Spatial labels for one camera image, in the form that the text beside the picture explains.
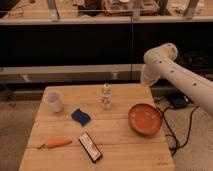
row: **blue sponge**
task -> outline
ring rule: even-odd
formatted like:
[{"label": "blue sponge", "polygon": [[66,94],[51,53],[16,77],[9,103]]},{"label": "blue sponge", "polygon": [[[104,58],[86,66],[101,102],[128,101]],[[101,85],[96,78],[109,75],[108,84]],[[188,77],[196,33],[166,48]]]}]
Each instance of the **blue sponge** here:
[{"label": "blue sponge", "polygon": [[90,120],[90,116],[87,113],[82,112],[80,109],[77,109],[71,114],[73,120],[80,122],[82,126],[86,125]]}]

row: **toy carrot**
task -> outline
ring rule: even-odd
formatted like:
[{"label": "toy carrot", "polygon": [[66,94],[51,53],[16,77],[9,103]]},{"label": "toy carrot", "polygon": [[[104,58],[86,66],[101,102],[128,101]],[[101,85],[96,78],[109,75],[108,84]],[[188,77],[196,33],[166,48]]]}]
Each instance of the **toy carrot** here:
[{"label": "toy carrot", "polygon": [[72,140],[69,140],[69,139],[48,140],[45,144],[42,144],[40,147],[38,147],[38,149],[55,148],[55,147],[64,146],[70,143],[72,143]]}]

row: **carrot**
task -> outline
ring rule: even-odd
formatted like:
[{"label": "carrot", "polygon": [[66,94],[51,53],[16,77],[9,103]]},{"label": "carrot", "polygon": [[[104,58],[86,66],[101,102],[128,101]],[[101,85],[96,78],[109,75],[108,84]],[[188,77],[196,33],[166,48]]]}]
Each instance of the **carrot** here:
[{"label": "carrot", "polygon": [[63,140],[48,140],[47,143],[45,144],[46,148],[54,148],[54,147],[59,147],[63,145],[67,145],[72,143],[72,140],[69,139],[63,139]]}]

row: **wooden plank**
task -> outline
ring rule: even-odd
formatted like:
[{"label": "wooden plank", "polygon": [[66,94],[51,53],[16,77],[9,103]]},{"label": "wooden plank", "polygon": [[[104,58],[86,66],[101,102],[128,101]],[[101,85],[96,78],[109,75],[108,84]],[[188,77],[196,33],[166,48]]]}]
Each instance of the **wooden plank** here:
[{"label": "wooden plank", "polygon": [[136,133],[127,119],[93,120],[82,127],[74,121],[37,122],[34,124],[27,147],[36,148],[49,139],[73,140],[69,146],[79,145],[78,138],[88,132],[97,144],[137,144],[165,142],[163,131],[154,136]]},{"label": "wooden plank", "polygon": [[29,0],[21,0],[12,8],[4,19],[50,19],[50,12],[46,0],[36,0],[30,4]]},{"label": "wooden plank", "polygon": [[[173,16],[181,16],[182,14],[178,14],[175,12],[174,8],[172,8],[171,4],[172,3],[179,3],[181,5],[186,5],[188,4],[189,0],[169,0],[167,9]],[[213,16],[213,1],[212,0],[204,0],[205,6],[202,7],[201,13],[200,14],[195,14],[196,16]]]},{"label": "wooden plank", "polygon": [[30,149],[25,151],[20,171],[168,171],[174,170],[167,144],[99,145],[103,158],[93,164],[83,147]]},{"label": "wooden plank", "polygon": [[48,87],[49,90],[59,90],[62,93],[64,110],[53,113],[42,100],[36,121],[70,120],[70,115],[77,108],[88,113],[92,119],[127,118],[132,106],[138,103],[148,103],[154,106],[150,90],[140,84],[112,85],[112,108],[101,108],[102,85],[93,86],[60,86]]},{"label": "wooden plank", "polygon": [[153,100],[148,99],[135,99],[135,100],[113,100],[110,110],[104,110],[101,107],[100,99],[95,101],[82,101],[79,100],[65,101],[64,110],[60,113],[53,113],[46,104],[42,103],[36,117],[36,122],[44,121],[70,121],[71,114],[78,108],[81,111],[90,115],[91,119],[122,119],[127,118],[128,112],[132,106],[138,103],[146,103],[153,105]]}]

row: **floor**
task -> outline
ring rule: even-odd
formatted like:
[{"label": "floor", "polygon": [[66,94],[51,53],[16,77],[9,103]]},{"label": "floor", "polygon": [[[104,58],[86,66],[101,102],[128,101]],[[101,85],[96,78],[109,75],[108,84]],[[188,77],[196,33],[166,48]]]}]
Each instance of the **floor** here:
[{"label": "floor", "polygon": [[[32,129],[42,91],[18,94],[6,101],[0,92],[0,171],[16,171]],[[169,104],[163,99],[156,103],[161,109]],[[193,108],[169,110],[166,117],[175,134],[183,143],[187,136],[189,115]],[[193,115],[188,144],[173,157],[176,171],[213,171],[213,118],[202,109]]]}]

